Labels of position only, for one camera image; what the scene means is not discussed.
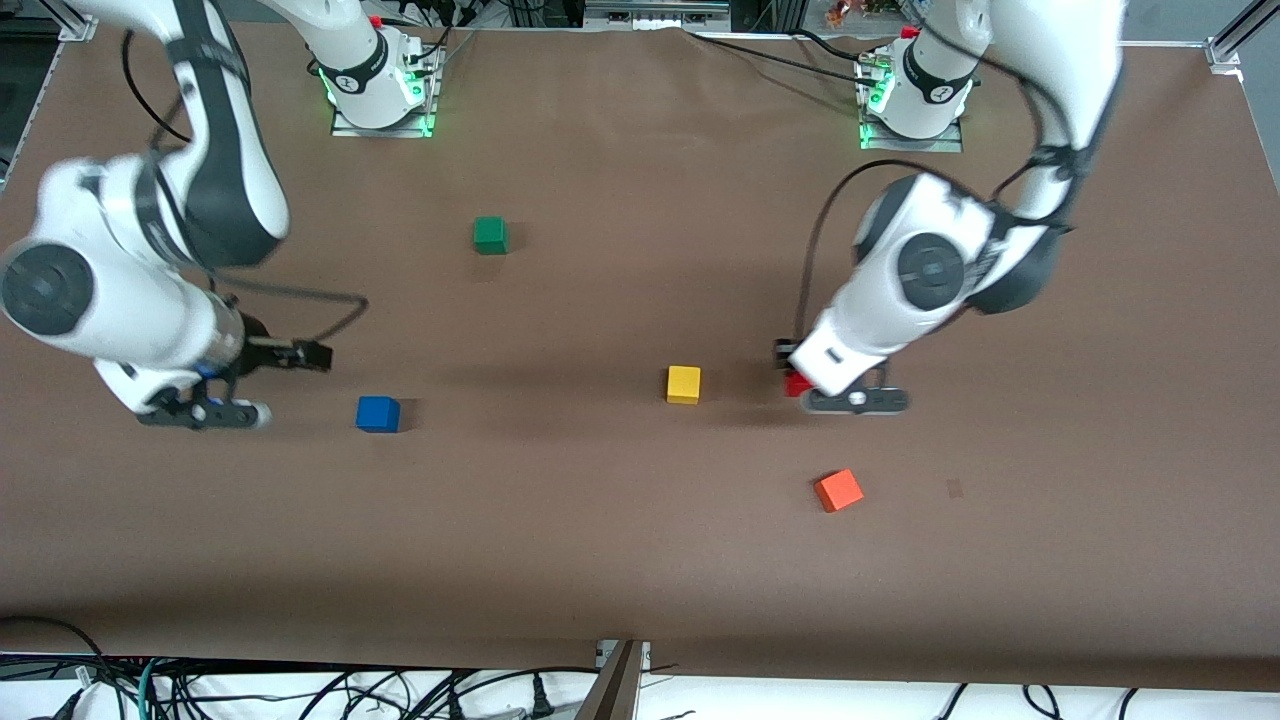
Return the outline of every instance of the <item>red block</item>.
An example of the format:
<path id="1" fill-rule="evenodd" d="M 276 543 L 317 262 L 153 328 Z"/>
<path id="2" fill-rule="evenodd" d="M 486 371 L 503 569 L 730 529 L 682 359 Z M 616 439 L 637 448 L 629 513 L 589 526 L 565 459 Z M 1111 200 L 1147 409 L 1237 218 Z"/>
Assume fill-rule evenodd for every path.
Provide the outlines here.
<path id="1" fill-rule="evenodd" d="M 804 395 L 804 391 L 810 389 L 812 387 L 813 383 L 809 382 L 809 378 L 795 370 L 787 370 L 786 384 L 783 388 L 786 389 L 787 397 L 800 397 Z"/>
<path id="2" fill-rule="evenodd" d="M 844 510 L 863 498 L 863 488 L 847 469 L 818 480 L 813 489 L 827 512 Z"/>

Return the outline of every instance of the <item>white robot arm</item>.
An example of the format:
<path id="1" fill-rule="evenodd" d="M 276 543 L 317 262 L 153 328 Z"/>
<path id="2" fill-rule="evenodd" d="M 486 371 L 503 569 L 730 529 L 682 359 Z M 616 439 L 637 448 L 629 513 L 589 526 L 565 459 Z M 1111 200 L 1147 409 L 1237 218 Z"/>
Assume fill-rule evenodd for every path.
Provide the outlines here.
<path id="1" fill-rule="evenodd" d="M 205 383 L 234 387 L 264 365 L 328 370 L 332 352 L 319 342 L 269 338 L 261 323 L 178 274 L 257 265 L 289 228 L 230 27 L 212 0 L 73 4 L 165 45 L 192 140 L 166 154 L 51 167 L 31 233 L 0 256 L 4 311 L 31 336 L 95 359 L 143 423 L 261 427 L 265 406 L 233 401 L 230 392 L 209 398 Z M 311 44 L 353 123 L 390 124 L 413 106 L 404 36 L 375 31 L 358 0 L 269 4 Z"/>
<path id="2" fill-rule="evenodd" d="M 973 56 L 995 37 L 1005 63 L 1029 81 L 1041 136 L 1012 211 L 928 173 L 876 200 L 855 237 L 852 278 L 788 356 L 819 400 L 858 413 L 867 402 L 860 378 L 890 355 L 964 306 L 1005 313 L 1043 288 L 1116 96 L 1123 15 L 1123 0 L 938 0 L 932 31 L 959 37 L 925 29 L 895 44 L 902 68 L 881 111 L 892 129 L 913 137 L 945 129 L 970 87 Z"/>

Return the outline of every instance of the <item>cube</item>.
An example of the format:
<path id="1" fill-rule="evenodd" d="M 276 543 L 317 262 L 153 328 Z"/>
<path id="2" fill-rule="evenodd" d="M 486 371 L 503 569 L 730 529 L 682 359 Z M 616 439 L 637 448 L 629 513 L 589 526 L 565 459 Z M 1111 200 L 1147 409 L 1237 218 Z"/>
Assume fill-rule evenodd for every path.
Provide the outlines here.
<path id="1" fill-rule="evenodd" d="M 814 491 L 827 512 L 844 510 L 863 498 L 863 488 L 858 486 L 858 479 L 847 468 L 818 480 Z"/>
<path id="2" fill-rule="evenodd" d="M 813 389 L 813 383 L 810 383 L 809 378 L 801 375 L 800 373 L 787 370 L 782 389 L 787 393 L 787 397 L 800 397 L 806 391 Z"/>
<path id="3" fill-rule="evenodd" d="M 703 370 L 687 365 L 667 368 L 667 402 L 677 405 L 698 405 L 701 393 Z"/>
<path id="4" fill-rule="evenodd" d="M 356 404 L 356 427 L 366 433 L 399 432 L 399 401 L 384 395 L 366 395 Z"/>
<path id="5" fill-rule="evenodd" d="M 476 218 L 472 241 L 481 255 L 506 255 L 511 251 L 507 241 L 507 222 L 498 217 Z"/>

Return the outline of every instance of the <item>yellow block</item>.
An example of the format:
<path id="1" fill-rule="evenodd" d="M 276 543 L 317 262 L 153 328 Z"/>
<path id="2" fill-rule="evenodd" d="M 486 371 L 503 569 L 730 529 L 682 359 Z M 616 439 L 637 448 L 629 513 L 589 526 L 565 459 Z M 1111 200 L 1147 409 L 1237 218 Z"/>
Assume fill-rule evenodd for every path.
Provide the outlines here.
<path id="1" fill-rule="evenodd" d="M 701 368 L 689 368 L 686 365 L 667 368 L 667 402 L 698 405 L 698 395 L 701 392 Z"/>

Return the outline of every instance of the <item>table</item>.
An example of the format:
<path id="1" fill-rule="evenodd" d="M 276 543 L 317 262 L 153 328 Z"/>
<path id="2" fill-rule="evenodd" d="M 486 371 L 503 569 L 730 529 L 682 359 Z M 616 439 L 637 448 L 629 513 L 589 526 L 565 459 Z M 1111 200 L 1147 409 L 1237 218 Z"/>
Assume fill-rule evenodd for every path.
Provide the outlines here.
<path id="1" fill-rule="evenodd" d="M 302 42 L 237 31 L 293 211 L 255 277 L 372 311 L 330 375 L 242 383 L 261 433 L 140 427 L 88 361 L 0 325 L 0 610 L 129 655 L 520 666 L 631 634 L 686 673 L 1280 687 L 1280 208 L 1199 50 L 1126 50 L 1044 295 L 913 345 L 913 409 L 849 419 L 771 368 L 818 206 L 884 156 L 846 85 L 680 31 L 483 32 L 436 137 L 330 138 Z M 118 37 L 63 54 L 0 242 L 50 163 L 142 147 Z M 154 42 L 134 72 L 168 102 Z M 923 160 L 991 187 L 1032 123 L 983 79 L 965 152 Z M 877 172 L 831 218 L 819 301 Z M 470 247 L 492 214 L 509 256 Z M 335 311 L 243 307 L 282 334 Z M 663 402 L 672 364 L 704 369 L 701 405 Z M 410 430 L 353 429 L 360 395 L 407 398 Z M 826 515 L 810 484 L 841 468 L 867 500 Z"/>

